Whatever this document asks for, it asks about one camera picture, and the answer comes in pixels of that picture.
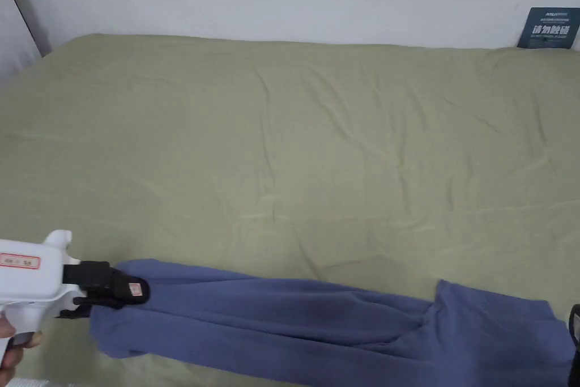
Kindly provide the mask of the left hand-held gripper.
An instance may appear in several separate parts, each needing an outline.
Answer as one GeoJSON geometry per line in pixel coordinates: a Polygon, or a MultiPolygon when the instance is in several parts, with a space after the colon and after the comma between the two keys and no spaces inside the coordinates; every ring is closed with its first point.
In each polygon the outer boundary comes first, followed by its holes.
{"type": "Polygon", "coordinates": [[[150,299],[146,280],[107,262],[69,256],[71,241],[68,229],[56,229],[43,243],[1,240],[1,315],[17,333],[14,339],[1,339],[1,357],[47,319],[89,318],[93,307],[119,310],[150,299]]]}

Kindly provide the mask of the person's left hand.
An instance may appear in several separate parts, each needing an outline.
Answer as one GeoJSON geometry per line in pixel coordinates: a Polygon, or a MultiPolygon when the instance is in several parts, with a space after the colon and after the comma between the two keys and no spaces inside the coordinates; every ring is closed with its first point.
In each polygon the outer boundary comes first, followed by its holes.
{"type": "MultiPolygon", "coordinates": [[[[17,333],[14,326],[4,315],[1,315],[1,339],[14,339],[16,336],[17,333]]],[[[24,350],[38,346],[42,339],[43,334],[41,331],[30,334],[25,333],[24,338],[18,339],[16,344],[9,345],[2,358],[1,375],[12,376],[18,364],[23,360],[24,350]]]]}

